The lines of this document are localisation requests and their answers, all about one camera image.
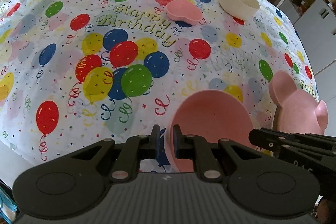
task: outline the table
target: table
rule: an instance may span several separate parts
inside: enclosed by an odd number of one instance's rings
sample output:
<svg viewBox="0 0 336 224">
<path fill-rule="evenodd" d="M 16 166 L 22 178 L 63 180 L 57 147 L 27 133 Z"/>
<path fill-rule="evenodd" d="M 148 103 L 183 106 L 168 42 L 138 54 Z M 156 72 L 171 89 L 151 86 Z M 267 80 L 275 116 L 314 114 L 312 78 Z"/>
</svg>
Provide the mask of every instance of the table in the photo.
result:
<svg viewBox="0 0 336 224">
<path fill-rule="evenodd" d="M 163 145 L 179 104 L 204 89 L 232 94 L 256 128 L 271 128 L 278 70 L 318 100 L 295 29 L 267 1 L 243 21 L 218 0 L 189 0 L 204 14 L 195 26 L 170 21 L 169 1 L 0 0 L 0 140 L 33 165 L 154 124 Z M 173 171 L 162 150 L 140 169 Z"/>
</svg>

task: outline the white bowl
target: white bowl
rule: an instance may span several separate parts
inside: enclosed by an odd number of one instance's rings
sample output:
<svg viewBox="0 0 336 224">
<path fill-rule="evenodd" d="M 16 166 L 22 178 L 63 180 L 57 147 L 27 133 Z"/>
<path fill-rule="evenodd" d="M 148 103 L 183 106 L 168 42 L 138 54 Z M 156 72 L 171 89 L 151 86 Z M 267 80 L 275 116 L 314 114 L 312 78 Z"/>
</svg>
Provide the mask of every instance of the white bowl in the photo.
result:
<svg viewBox="0 0 336 224">
<path fill-rule="evenodd" d="M 242 20 L 251 18 L 260 9 L 257 0 L 219 0 L 219 4 L 227 13 Z"/>
</svg>

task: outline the mouse ear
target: mouse ear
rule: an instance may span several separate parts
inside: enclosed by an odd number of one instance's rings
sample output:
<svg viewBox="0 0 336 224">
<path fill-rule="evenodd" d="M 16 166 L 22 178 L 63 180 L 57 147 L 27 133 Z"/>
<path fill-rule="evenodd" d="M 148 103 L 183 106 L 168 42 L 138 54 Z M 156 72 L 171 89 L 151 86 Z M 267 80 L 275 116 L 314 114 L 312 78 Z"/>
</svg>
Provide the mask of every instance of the mouse ear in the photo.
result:
<svg viewBox="0 0 336 224">
<path fill-rule="evenodd" d="M 319 123 L 319 126 L 324 131 L 327 128 L 328 125 L 328 108 L 324 101 L 320 101 L 319 105 L 317 106 L 315 110 L 317 122 Z"/>
<path fill-rule="evenodd" d="M 286 99 L 297 91 L 294 80 L 283 70 L 274 74 L 268 88 L 269 96 L 277 106 L 282 106 Z"/>
</svg>

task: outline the white cabinet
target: white cabinet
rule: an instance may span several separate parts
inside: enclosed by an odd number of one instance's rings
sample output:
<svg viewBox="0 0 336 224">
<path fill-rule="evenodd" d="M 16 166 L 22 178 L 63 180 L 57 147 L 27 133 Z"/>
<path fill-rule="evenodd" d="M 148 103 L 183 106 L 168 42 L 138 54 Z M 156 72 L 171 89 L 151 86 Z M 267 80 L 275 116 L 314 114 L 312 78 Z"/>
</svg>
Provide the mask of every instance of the white cabinet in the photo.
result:
<svg viewBox="0 0 336 224">
<path fill-rule="evenodd" d="M 294 27 L 314 74 L 336 59 L 336 16 L 323 0 L 316 0 Z"/>
</svg>

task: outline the metal screw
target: metal screw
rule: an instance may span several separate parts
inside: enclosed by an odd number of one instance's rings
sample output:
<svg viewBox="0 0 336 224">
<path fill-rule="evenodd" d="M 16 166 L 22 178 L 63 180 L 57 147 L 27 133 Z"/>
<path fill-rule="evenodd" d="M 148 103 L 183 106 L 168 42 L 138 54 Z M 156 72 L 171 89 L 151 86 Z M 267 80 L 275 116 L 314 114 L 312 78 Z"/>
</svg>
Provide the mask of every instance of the metal screw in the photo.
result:
<svg viewBox="0 0 336 224">
<path fill-rule="evenodd" d="M 114 179 L 125 179 L 127 177 L 128 173 L 126 171 L 119 170 L 112 173 L 112 178 Z"/>
<path fill-rule="evenodd" d="M 207 170 L 207 171 L 204 172 L 204 176 L 207 179 L 217 179 L 221 176 L 221 173 L 219 173 L 216 170 Z"/>
</svg>

